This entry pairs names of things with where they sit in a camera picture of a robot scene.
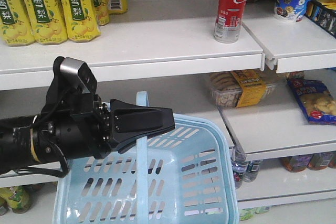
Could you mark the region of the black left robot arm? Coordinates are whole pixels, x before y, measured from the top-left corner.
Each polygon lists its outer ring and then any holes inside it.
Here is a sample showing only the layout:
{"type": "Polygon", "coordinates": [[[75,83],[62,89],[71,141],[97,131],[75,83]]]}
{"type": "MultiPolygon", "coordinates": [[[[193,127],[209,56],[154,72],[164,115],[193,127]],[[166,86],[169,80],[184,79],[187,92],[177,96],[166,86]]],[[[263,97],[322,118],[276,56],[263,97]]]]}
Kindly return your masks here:
{"type": "Polygon", "coordinates": [[[1,120],[1,173],[59,178],[76,158],[125,153],[141,137],[175,128],[173,111],[81,94],[47,107],[41,115],[1,120]]]}

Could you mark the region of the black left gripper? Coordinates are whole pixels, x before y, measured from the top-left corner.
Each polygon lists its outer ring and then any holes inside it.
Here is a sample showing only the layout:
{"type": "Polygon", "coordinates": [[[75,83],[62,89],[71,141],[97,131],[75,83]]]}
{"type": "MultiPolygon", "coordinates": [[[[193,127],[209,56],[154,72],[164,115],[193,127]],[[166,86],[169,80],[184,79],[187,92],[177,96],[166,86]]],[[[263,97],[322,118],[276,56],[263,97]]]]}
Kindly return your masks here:
{"type": "Polygon", "coordinates": [[[34,151],[41,162],[62,158],[106,157],[123,154],[143,136],[154,137],[175,129],[172,109],[139,106],[110,100],[111,115],[97,94],[59,97],[47,103],[34,123],[34,151]],[[111,136],[120,143],[109,140],[111,136]]]}

